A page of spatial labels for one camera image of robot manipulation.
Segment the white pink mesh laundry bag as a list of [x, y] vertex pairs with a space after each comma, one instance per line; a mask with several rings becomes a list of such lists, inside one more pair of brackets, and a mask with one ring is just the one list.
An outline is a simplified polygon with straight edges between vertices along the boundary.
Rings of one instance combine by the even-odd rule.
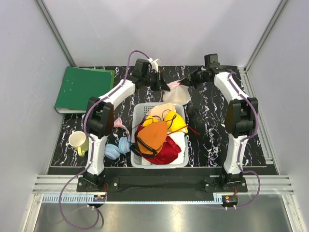
[[170, 91], [165, 91], [163, 94], [163, 102], [177, 103], [186, 105], [191, 100], [191, 95], [188, 87], [181, 85], [179, 81], [174, 81], [167, 84]]

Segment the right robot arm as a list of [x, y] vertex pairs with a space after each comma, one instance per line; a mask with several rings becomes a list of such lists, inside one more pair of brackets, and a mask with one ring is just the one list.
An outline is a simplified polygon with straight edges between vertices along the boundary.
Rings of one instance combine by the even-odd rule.
[[245, 147], [258, 130], [258, 100], [244, 93], [234, 81], [233, 72], [221, 66], [217, 54], [205, 55], [204, 61], [204, 66], [188, 74], [180, 84], [197, 88], [202, 83], [212, 83], [228, 102], [225, 116], [228, 148], [218, 183], [228, 192], [242, 182]]

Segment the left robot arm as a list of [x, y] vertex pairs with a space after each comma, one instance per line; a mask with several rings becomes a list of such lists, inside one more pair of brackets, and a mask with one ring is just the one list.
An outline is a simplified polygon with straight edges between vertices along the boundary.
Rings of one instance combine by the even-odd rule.
[[108, 93], [88, 101], [84, 118], [84, 133], [89, 140], [88, 160], [82, 171], [85, 183], [93, 190], [104, 187], [104, 149], [114, 128], [114, 110], [137, 89], [150, 87], [153, 91], [169, 91], [159, 71], [160, 59], [138, 59], [131, 72]]

